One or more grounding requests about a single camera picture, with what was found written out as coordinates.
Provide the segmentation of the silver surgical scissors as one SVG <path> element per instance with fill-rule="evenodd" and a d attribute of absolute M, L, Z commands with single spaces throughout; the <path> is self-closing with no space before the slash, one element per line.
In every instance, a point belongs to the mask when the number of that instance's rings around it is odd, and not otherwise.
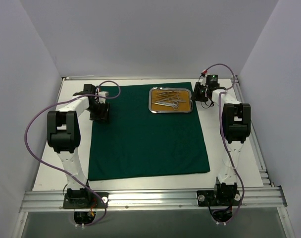
<path fill-rule="evenodd" d="M 153 104 L 172 107 L 173 110 L 178 110 L 179 109 L 179 103 L 177 101 L 173 101 L 173 102 L 155 101 L 155 102 L 153 102 Z"/>

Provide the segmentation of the metal tray yellow liner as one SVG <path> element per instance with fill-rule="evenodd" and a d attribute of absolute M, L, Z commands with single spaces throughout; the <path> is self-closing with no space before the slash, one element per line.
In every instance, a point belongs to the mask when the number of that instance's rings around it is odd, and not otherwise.
<path fill-rule="evenodd" d="M 179 109 L 173 110 L 172 107 L 155 105 L 155 101 L 163 101 L 163 97 L 157 97 L 156 94 L 164 91 L 177 91 L 186 102 L 179 102 Z M 190 113 L 193 110 L 193 103 L 191 100 L 192 93 L 186 88 L 169 88 L 169 87 L 153 87 L 149 91 L 149 110 L 154 114 L 165 113 Z"/>

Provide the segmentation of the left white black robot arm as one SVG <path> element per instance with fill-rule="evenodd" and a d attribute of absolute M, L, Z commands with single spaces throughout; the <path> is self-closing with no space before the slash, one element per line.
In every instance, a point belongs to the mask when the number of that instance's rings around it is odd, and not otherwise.
<path fill-rule="evenodd" d="M 108 96 L 107 91 L 85 84 L 83 91 L 75 93 L 65 106 L 47 114 L 48 145 L 57 153 L 63 169 L 67 171 L 67 194 L 76 193 L 74 202 L 81 208 L 91 204 L 92 195 L 86 192 L 88 180 L 79 159 L 81 133 L 78 117 L 88 111 L 91 121 L 109 122 L 110 103 L 106 102 Z"/>

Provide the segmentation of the silver needle holder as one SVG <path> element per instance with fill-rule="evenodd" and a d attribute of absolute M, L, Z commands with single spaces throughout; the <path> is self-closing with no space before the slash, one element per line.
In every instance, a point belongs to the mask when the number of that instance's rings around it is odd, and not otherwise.
<path fill-rule="evenodd" d="M 183 99 L 180 94 L 176 93 L 176 94 L 168 94 L 167 96 L 164 96 L 162 98 L 163 101 L 169 101 L 169 102 L 186 102 L 185 99 Z"/>

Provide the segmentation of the green surgical cloth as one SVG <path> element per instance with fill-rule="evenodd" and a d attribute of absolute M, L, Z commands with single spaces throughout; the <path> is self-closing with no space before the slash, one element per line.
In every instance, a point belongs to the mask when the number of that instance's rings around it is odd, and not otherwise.
<path fill-rule="evenodd" d="M 90 181 L 208 173 L 197 109 L 154 114 L 152 85 L 104 86 L 111 94 L 108 123 L 93 122 Z"/>

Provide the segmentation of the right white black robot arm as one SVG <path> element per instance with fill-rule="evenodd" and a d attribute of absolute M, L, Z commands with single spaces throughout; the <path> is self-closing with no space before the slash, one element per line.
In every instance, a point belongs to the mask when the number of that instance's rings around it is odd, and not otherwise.
<path fill-rule="evenodd" d="M 237 181 L 241 181 L 237 167 L 243 145 L 251 133 L 251 106 L 238 101 L 228 89 L 221 87 L 217 75 L 203 73 L 200 78 L 205 78 L 206 82 L 195 83 L 191 100 L 210 102 L 211 107 L 218 107 L 220 135 L 226 153 L 212 192 L 213 201 L 222 205 L 237 195 Z"/>

